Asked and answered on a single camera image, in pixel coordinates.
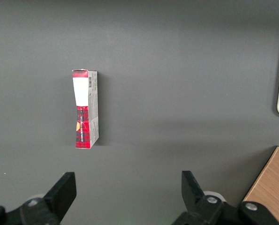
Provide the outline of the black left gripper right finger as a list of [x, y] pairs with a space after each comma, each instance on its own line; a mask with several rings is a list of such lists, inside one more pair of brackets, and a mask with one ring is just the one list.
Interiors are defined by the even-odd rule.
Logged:
[[236, 208], [219, 197], [206, 195], [191, 171], [181, 173], [181, 193], [186, 211], [173, 222], [174, 225], [237, 225]]

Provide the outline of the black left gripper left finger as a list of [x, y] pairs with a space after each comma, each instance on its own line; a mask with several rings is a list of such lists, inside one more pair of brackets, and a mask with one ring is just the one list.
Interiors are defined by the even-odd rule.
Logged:
[[7, 225], [59, 225], [76, 198], [74, 172], [66, 172], [43, 196], [6, 214]]

